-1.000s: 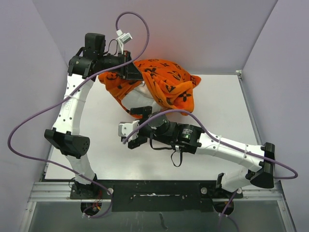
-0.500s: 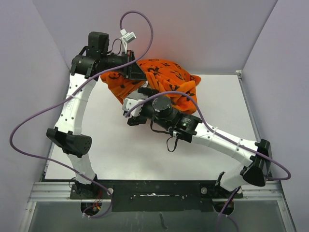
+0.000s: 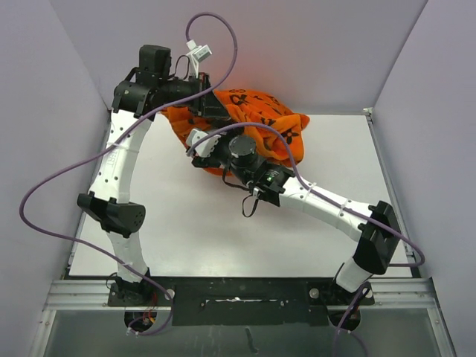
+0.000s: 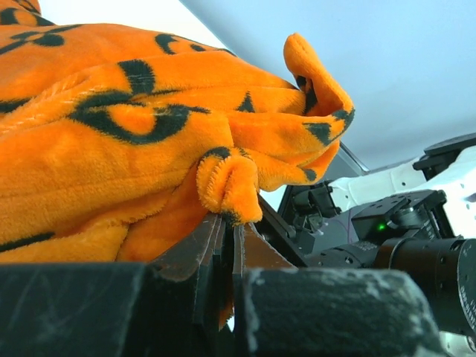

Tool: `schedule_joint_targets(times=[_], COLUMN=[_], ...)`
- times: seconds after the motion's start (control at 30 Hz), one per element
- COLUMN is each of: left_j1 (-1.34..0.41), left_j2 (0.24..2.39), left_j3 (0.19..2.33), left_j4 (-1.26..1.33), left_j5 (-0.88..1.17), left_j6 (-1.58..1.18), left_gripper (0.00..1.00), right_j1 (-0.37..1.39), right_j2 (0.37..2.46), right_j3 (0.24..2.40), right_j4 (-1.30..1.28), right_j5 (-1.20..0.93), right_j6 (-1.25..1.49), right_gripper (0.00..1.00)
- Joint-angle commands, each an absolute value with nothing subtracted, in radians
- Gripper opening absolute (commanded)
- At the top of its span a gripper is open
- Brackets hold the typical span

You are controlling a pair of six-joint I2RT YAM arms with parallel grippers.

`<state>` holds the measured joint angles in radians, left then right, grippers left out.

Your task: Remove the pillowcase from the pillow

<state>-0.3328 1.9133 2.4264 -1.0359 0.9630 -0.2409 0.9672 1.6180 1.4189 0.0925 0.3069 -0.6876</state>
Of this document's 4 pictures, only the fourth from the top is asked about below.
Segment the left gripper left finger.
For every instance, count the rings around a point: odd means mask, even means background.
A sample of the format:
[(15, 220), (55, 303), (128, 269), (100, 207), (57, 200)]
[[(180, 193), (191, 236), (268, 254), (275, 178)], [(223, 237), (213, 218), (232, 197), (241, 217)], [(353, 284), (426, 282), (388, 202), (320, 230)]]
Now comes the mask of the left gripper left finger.
[(215, 356), (225, 224), (150, 263), (1, 267), (3, 356)]

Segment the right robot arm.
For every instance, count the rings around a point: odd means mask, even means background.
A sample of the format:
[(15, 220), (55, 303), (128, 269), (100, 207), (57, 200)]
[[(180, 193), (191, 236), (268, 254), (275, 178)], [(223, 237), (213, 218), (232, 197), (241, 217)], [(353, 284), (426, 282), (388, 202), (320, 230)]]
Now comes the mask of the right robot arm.
[(475, 354), (474, 134), (364, 176), (287, 187), (279, 214), (312, 266), (406, 272), (447, 353)]

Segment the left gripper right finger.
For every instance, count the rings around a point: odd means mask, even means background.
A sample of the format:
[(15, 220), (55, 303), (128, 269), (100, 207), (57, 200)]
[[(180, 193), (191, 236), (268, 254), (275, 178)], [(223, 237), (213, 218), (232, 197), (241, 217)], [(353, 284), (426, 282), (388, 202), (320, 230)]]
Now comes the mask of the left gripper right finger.
[(237, 356), (444, 356), (421, 290), (400, 271), (296, 268), (252, 225), (234, 238)]

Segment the orange patterned pillowcase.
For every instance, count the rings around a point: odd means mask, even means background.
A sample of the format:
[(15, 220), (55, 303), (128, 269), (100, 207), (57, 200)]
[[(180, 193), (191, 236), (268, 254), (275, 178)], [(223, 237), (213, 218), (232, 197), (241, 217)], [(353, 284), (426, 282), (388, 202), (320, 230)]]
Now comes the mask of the orange patterned pillowcase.
[(208, 213), (259, 222), (260, 191), (314, 184), (349, 95), (298, 34), (289, 83), (231, 52), (1, 3), (1, 262), (155, 259)]

